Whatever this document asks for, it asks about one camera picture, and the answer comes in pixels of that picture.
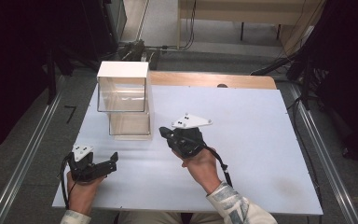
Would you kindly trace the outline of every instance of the white sleeve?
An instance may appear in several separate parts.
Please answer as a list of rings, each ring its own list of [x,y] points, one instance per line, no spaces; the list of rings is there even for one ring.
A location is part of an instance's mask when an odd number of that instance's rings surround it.
[[[277,223],[270,213],[242,197],[226,182],[222,182],[212,194],[207,196],[207,199],[226,224]]]
[[[66,210],[65,215],[61,220],[61,224],[89,224],[90,221],[91,217],[71,210]]]

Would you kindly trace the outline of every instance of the person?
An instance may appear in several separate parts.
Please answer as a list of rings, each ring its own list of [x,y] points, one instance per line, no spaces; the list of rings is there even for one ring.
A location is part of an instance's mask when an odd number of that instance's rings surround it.
[[[249,199],[241,196],[234,188],[225,181],[221,181],[217,175],[216,158],[207,149],[203,149],[197,156],[182,159],[182,167],[187,168],[195,181],[199,183],[207,193],[207,200],[216,209],[217,214],[193,214],[190,219],[191,224],[237,224],[237,223],[277,223],[275,218],[252,203]],[[67,188],[72,188],[75,184],[70,173],[68,176]],[[90,211],[92,201],[97,192],[98,186],[103,181],[103,177],[94,180],[92,183],[75,185],[71,192],[69,210],[62,218],[61,224],[87,224],[90,222]],[[182,224],[180,213],[169,212],[120,212],[119,224],[137,223],[170,223]]]

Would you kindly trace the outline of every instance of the transparent acrylic box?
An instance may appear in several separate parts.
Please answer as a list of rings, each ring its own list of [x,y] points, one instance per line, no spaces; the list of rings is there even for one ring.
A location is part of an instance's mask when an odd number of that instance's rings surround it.
[[[98,72],[98,111],[109,117],[117,140],[152,138],[153,102],[145,62],[102,62]]]

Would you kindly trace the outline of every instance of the gray carpet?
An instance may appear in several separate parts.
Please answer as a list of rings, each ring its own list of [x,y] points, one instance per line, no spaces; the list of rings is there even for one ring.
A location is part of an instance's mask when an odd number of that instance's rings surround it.
[[[161,54],[158,70],[169,71],[204,71],[230,74],[249,74],[266,64],[273,58],[255,56],[240,56],[229,54],[209,54],[190,52],[168,52]],[[271,73],[276,80],[285,80],[285,69]],[[64,209],[52,208],[59,180],[56,175],[60,171],[63,157],[72,149],[80,129],[82,119],[89,106],[89,100],[96,84],[96,73],[85,67],[78,67],[72,77],[67,78],[62,98],[57,110],[38,147],[29,171],[23,180],[20,190],[11,205],[5,223],[58,223]],[[290,105],[294,98],[289,91],[289,82],[277,82],[286,105]],[[19,120],[7,140],[0,146],[0,194],[10,179],[21,155],[26,149],[37,122],[45,108],[48,93],[43,92],[26,114]],[[76,112],[67,123],[72,112],[66,105],[76,106]],[[341,156],[343,145],[330,118],[319,111],[316,103],[310,102],[312,115],[318,125],[326,146],[336,164],[343,181],[352,197],[358,198],[358,161],[344,159]],[[337,203],[336,196],[330,187],[320,160],[313,148],[304,122],[297,116],[297,125],[304,138],[305,145],[313,162],[315,174],[318,177],[323,202],[323,223],[346,223]],[[310,175],[314,173],[310,161],[303,151]],[[117,212],[94,209],[91,223],[113,223]],[[307,223],[306,217],[274,215],[280,223]],[[318,223],[318,217],[310,217],[310,223]]]

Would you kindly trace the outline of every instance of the white tabletop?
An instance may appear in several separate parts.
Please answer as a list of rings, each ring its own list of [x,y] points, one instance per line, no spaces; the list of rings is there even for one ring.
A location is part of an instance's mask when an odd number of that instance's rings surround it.
[[[214,212],[158,132],[187,112],[213,121],[200,128],[204,141],[217,149],[243,196],[274,214],[323,213],[279,91],[152,86],[152,92],[152,141],[114,140],[94,92],[76,143],[94,146],[95,163],[118,152],[117,171],[101,184],[94,207]],[[53,206],[64,206],[61,187]]]

